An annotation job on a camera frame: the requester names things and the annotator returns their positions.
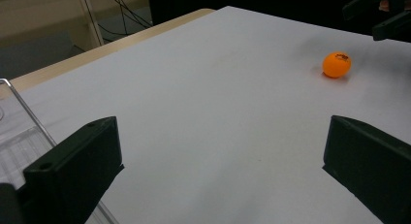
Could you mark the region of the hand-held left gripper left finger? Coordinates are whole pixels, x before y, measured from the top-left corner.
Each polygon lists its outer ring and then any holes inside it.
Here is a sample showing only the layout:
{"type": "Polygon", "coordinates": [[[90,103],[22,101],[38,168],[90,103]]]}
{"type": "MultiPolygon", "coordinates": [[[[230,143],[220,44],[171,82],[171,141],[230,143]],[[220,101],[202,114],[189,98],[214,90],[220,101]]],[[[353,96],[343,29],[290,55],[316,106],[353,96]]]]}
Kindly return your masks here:
{"type": "Polygon", "coordinates": [[[92,121],[23,170],[30,224],[85,224],[124,169],[117,120],[92,121]]]}

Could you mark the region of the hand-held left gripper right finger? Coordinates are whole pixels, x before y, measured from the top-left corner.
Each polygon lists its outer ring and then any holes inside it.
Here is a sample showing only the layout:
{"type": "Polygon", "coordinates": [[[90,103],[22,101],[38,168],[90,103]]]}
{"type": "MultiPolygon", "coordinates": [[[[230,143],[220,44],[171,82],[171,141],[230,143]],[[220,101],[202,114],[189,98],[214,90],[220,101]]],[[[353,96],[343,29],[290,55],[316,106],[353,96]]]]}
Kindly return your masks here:
{"type": "Polygon", "coordinates": [[[411,224],[411,144],[334,115],[323,161],[323,169],[383,224],[411,224]]]}

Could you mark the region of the clear plastic tray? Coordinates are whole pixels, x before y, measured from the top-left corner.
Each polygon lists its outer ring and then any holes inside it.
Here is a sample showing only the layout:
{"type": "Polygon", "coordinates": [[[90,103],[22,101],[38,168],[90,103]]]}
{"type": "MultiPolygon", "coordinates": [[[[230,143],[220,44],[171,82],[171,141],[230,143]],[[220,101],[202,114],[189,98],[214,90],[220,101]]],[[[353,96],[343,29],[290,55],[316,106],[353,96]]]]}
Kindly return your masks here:
{"type": "MultiPolygon", "coordinates": [[[[57,146],[13,85],[0,79],[0,224],[30,224],[23,170],[57,146]]],[[[85,224],[119,224],[102,202],[85,224]]]]}

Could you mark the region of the orange ping pong ball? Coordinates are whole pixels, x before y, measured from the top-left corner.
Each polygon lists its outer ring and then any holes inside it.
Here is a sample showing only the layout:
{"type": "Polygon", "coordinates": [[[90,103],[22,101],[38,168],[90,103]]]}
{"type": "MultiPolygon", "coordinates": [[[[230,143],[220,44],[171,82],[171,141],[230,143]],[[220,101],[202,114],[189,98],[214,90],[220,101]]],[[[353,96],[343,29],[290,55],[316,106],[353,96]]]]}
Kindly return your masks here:
{"type": "Polygon", "coordinates": [[[329,78],[341,78],[351,69],[351,57],[345,52],[332,52],[324,58],[322,69],[329,78]]]}

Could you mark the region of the beige wooden shelf unit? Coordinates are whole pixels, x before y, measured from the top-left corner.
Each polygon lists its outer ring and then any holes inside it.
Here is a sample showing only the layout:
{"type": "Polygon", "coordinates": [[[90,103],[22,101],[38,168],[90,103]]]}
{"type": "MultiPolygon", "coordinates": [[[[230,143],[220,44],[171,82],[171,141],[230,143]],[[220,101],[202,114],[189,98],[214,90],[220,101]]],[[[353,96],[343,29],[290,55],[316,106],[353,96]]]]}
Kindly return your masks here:
{"type": "Polygon", "coordinates": [[[0,0],[0,47],[67,31],[75,46],[90,50],[104,43],[100,20],[148,6],[148,0],[0,0]]]}

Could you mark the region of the white board sheet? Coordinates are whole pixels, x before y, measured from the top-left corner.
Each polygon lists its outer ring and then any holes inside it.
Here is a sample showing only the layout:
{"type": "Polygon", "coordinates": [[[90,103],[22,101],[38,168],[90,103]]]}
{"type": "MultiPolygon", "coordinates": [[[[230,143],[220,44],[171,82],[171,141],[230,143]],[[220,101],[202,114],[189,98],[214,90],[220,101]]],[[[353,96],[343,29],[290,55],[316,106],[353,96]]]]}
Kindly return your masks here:
{"type": "Polygon", "coordinates": [[[61,141],[113,115],[119,224],[381,224],[323,169],[335,114],[411,143],[411,44],[226,7],[15,79],[61,141]],[[323,73],[341,51],[351,69],[323,73]]]}

